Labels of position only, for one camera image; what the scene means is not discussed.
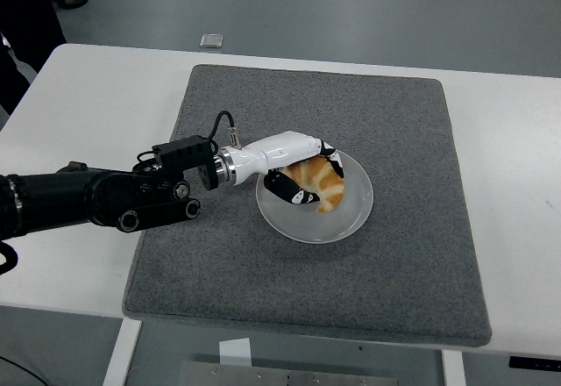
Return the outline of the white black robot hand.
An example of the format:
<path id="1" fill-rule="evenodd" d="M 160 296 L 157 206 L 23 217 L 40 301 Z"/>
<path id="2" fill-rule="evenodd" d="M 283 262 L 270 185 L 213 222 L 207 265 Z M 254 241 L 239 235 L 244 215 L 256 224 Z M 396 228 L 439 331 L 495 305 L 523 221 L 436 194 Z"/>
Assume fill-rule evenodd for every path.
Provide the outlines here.
<path id="1" fill-rule="evenodd" d="M 299 132 L 283 132 L 245 147 L 223 147 L 217 156 L 218 179 L 239 185 L 264 176 L 265 188 L 290 204 L 317 204 L 335 210 L 344 198 L 344 169 L 336 148 Z"/>

